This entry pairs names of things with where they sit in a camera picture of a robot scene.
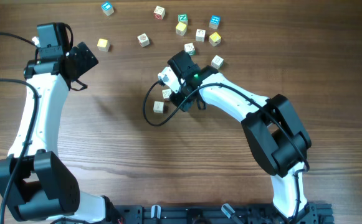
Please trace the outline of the plain white block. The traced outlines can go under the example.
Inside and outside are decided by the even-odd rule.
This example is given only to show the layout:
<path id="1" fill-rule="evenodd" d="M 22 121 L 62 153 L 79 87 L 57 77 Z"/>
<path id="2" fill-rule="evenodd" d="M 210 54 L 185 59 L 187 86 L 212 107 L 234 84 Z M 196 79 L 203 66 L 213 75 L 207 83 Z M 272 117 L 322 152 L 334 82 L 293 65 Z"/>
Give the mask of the plain white block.
<path id="1" fill-rule="evenodd" d="M 164 113 L 164 103 L 161 101 L 155 101 L 153 105 L 154 113 Z"/>
<path id="2" fill-rule="evenodd" d="M 211 66 L 218 70 L 222 67 L 223 63 L 224 63 L 224 59 L 222 57 L 216 55 L 211 61 Z"/>

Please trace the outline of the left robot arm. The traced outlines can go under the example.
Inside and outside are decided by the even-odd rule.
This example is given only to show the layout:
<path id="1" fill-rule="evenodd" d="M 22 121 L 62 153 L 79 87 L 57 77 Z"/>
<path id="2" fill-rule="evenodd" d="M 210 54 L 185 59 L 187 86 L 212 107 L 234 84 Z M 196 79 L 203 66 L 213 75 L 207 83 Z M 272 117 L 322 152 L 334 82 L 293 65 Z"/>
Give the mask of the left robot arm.
<path id="1" fill-rule="evenodd" d="M 69 25 L 37 26 L 36 56 L 20 84 L 26 102 L 17 136 L 0 160 L 1 212 L 19 222 L 122 223 L 123 216 L 105 196 L 82 192 L 58 156 L 59 124 L 72 84 L 97 65 L 85 43 L 74 45 Z"/>

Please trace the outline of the red-framed picture block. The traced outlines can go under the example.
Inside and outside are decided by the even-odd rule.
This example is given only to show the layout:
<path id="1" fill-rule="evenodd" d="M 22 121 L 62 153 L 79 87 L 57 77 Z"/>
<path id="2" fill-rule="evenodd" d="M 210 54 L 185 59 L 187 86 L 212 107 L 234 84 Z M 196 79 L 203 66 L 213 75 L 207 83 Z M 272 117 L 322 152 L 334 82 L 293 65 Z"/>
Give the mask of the red-framed picture block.
<path id="1" fill-rule="evenodd" d="M 162 96 L 163 96 L 164 101 L 169 101 L 171 94 L 172 94 L 171 89 L 162 90 Z"/>

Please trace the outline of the white block green edge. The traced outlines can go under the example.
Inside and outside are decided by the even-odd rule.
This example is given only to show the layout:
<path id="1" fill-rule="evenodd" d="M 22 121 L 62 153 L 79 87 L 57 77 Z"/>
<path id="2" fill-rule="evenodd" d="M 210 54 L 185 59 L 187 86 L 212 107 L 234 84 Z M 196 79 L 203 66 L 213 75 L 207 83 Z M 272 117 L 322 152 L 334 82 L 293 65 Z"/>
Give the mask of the white block green edge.
<path id="1" fill-rule="evenodd" d="M 196 49 L 195 49 L 194 44 L 192 42 L 184 45 L 184 51 L 189 55 L 195 55 L 196 54 Z"/>

